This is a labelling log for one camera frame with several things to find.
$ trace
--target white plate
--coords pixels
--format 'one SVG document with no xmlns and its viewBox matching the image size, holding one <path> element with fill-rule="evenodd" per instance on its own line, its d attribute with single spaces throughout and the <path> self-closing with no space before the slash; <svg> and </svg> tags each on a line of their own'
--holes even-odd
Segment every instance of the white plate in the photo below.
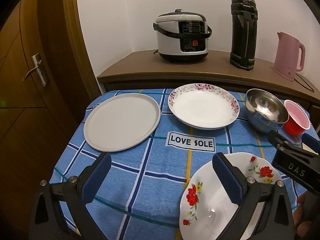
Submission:
<svg viewBox="0 0 320 240">
<path fill-rule="evenodd" d="M 84 124 L 87 143 L 103 152 L 128 149 L 157 127 L 160 107 L 151 97 L 130 93 L 109 98 L 97 106 Z"/>
<path fill-rule="evenodd" d="M 251 176 L 258 182 L 272 184 L 281 180 L 279 173 L 262 158 L 250 153 L 232 153 L 225 156 L 246 177 Z M 215 240 L 226 227 L 237 208 L 238 205 L 230 201 L 217 174 L 214 172 L 212 162 L 208 162 L 193 175 L 182 195 L 179 219 L 182 238 L 184 240 Z M 251 236 L 262 208 L 263 203 L 258 203 L 250 223 L 241 237 L 242 240 Z"/>
<path fill-rule="evenodd" d="M 239 115 L 239 104 L 234 96 L 209 84 L 178 87 L 169 95 L 168 105 L 181 122 L 201 130 L 225 127 Z"/>
</svg>

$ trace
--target pink cup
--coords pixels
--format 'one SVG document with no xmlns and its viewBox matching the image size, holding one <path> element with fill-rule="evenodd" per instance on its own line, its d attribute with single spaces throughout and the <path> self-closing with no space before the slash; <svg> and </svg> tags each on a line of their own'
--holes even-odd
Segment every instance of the pink cup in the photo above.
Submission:
<svg viewBox="0 0 320 240">
<path fill-rule="evenodd" d="M 289 113 L 289 120 L 284 124 L 284 129 L 290 135 L 298 135 L 311 127 L 310 120 L 304 110 L 291 100 L 284 101 L 284 106 Z"/>
</svg>

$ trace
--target black thermos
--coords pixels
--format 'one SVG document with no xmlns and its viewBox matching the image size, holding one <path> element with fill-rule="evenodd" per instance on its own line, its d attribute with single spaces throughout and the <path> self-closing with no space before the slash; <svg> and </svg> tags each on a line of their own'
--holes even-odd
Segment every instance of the black thermos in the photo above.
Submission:
<svg viewBox="0 0 320 240">
<path fill-rule="evenodd" d="M 257 42 L 258 11 L 254 0 L 231 0 L 232 48 L 230 63 L 252 70 Z"/>
</svg>

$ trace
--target rice cooker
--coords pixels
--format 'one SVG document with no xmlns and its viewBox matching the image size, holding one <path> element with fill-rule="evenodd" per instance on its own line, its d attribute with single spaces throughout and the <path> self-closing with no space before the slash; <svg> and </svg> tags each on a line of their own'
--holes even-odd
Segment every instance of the rice cooker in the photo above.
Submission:
<svg viewBox="0 0 320 240">
<path fill-rule="evenodd" d="M 212 30 L 201 14 L 176 9 L 159 15 L 153 29 L 157 31 L 158 52 L 164 59 L 195 61 L 208 55 L 208 38 Z"/>
</svg>

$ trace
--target blue gripper pad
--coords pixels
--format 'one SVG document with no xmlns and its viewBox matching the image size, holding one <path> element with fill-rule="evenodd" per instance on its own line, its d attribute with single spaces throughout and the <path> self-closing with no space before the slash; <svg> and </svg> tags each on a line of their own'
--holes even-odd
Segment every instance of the blue gripper pad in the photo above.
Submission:
<svg viewBox="0 0 320 240">
<path fill-rule="evenodd" d="M 233 166 L 223 155 L 223 153 L 216 153 L 212 158 L 212 167 L 216 172 L 221 184 L 228 194 L 231 202 L 241 205 L 244 199 L 243 187 L 240 185 L 236 176 L 233 174 Z"/>
<path fill-rule="evenodd" d="M 93 201 L 110 168 L 110 154 L 101 153 L 92 165 L 82 171 L 78 186 L 81 187 L 81 202 L 84 205 Z"/>
</svg>

